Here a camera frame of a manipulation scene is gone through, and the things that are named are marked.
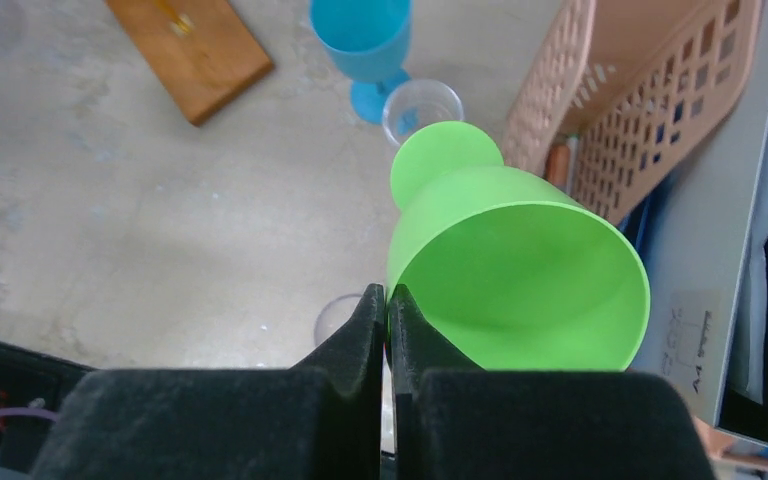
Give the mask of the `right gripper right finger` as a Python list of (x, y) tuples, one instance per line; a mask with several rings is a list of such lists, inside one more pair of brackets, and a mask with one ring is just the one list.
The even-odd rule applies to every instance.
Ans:
[(388, 362), (400, 479), (711, 479), (688, 409), (660, 377), (480, 368), (398, 286)]

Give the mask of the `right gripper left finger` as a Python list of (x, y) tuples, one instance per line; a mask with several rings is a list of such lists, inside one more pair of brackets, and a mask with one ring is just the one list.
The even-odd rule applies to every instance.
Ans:
[(286, 369), (110, 369), (65, 399), (35, 479), (375, 479), (386, 298)]

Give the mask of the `green plastic goblet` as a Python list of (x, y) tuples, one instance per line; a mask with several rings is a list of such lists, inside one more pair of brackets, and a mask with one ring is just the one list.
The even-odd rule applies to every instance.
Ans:
[(540, 176), (507, 166), (462, 121), (413, 133), (392, 163), (400, 216), (389, 302), (488, 370), (623, 371), (646, 332), (650, 284), (629, 240)]

